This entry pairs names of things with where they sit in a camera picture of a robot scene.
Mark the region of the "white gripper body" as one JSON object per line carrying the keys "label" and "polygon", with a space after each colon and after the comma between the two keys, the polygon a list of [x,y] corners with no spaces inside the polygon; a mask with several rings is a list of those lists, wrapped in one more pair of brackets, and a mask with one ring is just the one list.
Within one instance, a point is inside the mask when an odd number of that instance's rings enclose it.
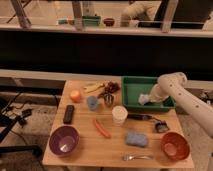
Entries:
{"label": "white gripper body", "polygon": [[159,103],[166,99],[166,94],[158,84],[155,84],[150,91],[149,99],[153,103]]}

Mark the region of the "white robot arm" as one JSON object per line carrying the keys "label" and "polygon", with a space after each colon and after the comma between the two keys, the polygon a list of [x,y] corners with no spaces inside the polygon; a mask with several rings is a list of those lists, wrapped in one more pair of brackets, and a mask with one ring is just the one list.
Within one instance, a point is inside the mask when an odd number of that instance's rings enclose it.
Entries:
{"label": "white robot arm", "polygon": [[186,83],[187,77],[182,72],[161,75],[150,96],[160,101],[166,96],[172,97],[213,139],[213,107],[188,92],[184,88]]}

